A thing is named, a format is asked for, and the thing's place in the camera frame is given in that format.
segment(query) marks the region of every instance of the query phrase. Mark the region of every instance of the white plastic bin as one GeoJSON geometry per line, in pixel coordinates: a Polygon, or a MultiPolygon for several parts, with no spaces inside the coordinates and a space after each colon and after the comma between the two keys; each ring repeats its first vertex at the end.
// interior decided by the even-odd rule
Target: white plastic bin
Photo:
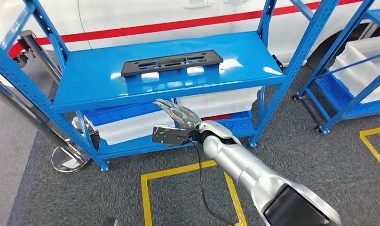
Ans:
{"type": "Polygon", "coordinates": [[[175,126],[174,121],[166,112],[158,111],[95,126],[95,128],[99,131],[100,138],[106,140],[108,145],[114,145],[151,135],[155,124],[175,126]]]}
{"type": "Polygon", "coordinates": [[[199,117],[217,116],[251,110],[261,87],[236,89],[208,94],[179,97],[178,105],[194,111],[199,117]]]}
{"type": "MultiPolygon", "coordinates": [[[[377,54],[380,54],[380,36],[348,42],[344,51],[335,59],[330,70],[347,66],[377,54]]],[[[378,75],[380,75],[380,57],[334,73],[334,76],[344,83],[353,96],[358,95],[378,75]]],[[[380,86],[361,103],[376,100],[380,100],[380,86]]]]}

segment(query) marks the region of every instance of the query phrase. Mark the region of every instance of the yellow floor marking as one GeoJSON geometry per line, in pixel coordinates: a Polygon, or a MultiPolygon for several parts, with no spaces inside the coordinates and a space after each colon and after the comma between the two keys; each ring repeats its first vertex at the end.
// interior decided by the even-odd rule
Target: yellow floor marking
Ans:
{"type": "Polygon", "coordinates": [[[243,213],[243,208],[241,208],[240,200],[238,199],[237,191],[234,187],[233,180],[226,173],[225,178],[228,184],[231,199],[233,200],[234,210],[237,213],[238,223],[236,223],[236,226],[247,226],[247,222],[245,221],[245,216],[243,213]]]}
{"type": "Polygon", "coordinates": [[[362,130],[359,132],[359,137],[362,140],[362,142],[366,145],[366,147],[370,150],[370,152],[373,154],[373,156],[377,159],[377,161],[380,163],[380,154],[373,147],[373,145],[370,143],[370,141],[367,140],[367,138],[366,138],[366,136],[379,134],[379,133],[380,133],[380,127],[374,128],[374,129],[362,130]]]}
{"type": "MultiPolygon", "coordinates": [[[[216,166],[216,163],[213,160],[205,161],[201,163],[202,168],[216,166]]],[[[151,207],[150,207],[150,197],[149,197],[149,188],[147,186],[147,181],[151,179],[157,179],[161,177],[168,177],[175,174],[185,173],[193,170],[199,169],[199,164],[191,164],[187,166],[181,166],[172,169],[166,169],[162,171],[157,171],[153,173],[146,173],[140,176],[140,181],[142,185],[142,201],[143,201],[143,213],[144,213],[144,225],[152,226],[151,220],[151,207]]],[[[234,183],[232,179],[225,173],[226,183],[229,188],[229,192],[231,195],[231,199],[233,201],[234,210],[236,211],[238,223],[236,226],[247,226],[247,222],[245,220],[245,216],[243,213],[243,209],[241,208],[240,200],[238,199],[236,189],[234,187],[234,183]]]]}

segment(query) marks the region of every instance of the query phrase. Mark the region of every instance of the white car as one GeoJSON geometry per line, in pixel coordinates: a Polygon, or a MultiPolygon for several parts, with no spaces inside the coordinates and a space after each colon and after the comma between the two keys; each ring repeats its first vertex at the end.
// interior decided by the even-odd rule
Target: white car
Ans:
{"type": "MultiPolygon", "coordinates": [[[[69,50],[252,31],[265,4],[263,0],[39,1],[69,50]]],[[[319,4],[318,0],[303,2],[311,9],[319,4]]],[[[309,54],[343,29],[360,3],[340,0],[309,54]]],[[[22,0],[0,0],[0,42],[23,8],[22,0]]],[[[372,8],[380,8],[380,0],[372,8]]],[[[286,65],[307,25],[308,20],[289,0],[278,0],[269,27],[270,53],[286,65]]],[[[34,18],[24,30],[45,37],[34,18]]]]}

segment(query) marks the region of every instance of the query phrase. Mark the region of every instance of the red stripe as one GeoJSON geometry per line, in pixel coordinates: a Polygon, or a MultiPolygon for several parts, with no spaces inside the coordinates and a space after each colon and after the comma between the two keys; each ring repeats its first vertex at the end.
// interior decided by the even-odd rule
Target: red stripe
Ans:
{"type": "MultiPolygon", "coordinates": [[[[345,4],[350,4],[350,3],[360,2],[360,1],[362,0],[340,0],[338,2],[338,5],[345,5],[345,4]]],[[[313,3],[308,3],[306,5],[310,9],[314,10],[314,9],[317,9],[317,7],[319,6],[319,3],[320,2],[313,2],[313,3]]],[[[283,14],[289,14],[289,13],[296,13],[296,12],[298,12],[298,9],[295,6],[288,6],[288,7],[276,8],[273,11],[273,15],[277,16],[277,15],[283,15],[283,14]]],[[[237,14],[231,14],[231,15],[225,15],[225,16],[213,16],[213,17],[206,17],[206,18],[200,18],[200,19],[182,20],[182,21],[161,23],[161,24],[150,24],[150,25],[142,25],[142,26],[136,26],[136,27],[125,27],[125,28],[118,28],[118,29],[111,29],[111,30],[104,30],[104,31],[96,31],[96,32],[68,34],[68,35],[62,35],[61,37],[64,42],[106,39],[106,38],[114,38],[114,37],[127,36],[127,35],[163,32],[163,31],[190,28],[190,27],[198,27],[198,26],[205,26],[205,25],[212,25],[212,24],[222,24],[222,23],[228,23],[228,22],[256,19],[256,18],[260,18],[261,15],[262,15],[262,11],[254,11],[254,12],[237,13],[237,14]]],[[[38,38],[36,39],[36,42],[39,45],[50,44],[49,40],[46,37],[38,38]]],[[[18,53],[21,52],[21,50],[22,50],[21,46],[17,43],[9,51],[9,56],[15,57],[18,53]]]]}

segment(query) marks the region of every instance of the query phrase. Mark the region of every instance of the robotic arm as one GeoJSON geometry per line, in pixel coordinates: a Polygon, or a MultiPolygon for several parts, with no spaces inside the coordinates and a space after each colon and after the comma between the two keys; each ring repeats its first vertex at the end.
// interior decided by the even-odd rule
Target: robotic arm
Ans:
{"type": "Polygon", "coordinates": [[[190,109],[157,99],[181,127],[155,126],[153,141],[180,145],[192,137],[231,178],[247,191],[267,226],[341,226],[330,205],[303,185],[277,174],[243,147],[231,131],[215,121],[201,121],[190,109]]]}

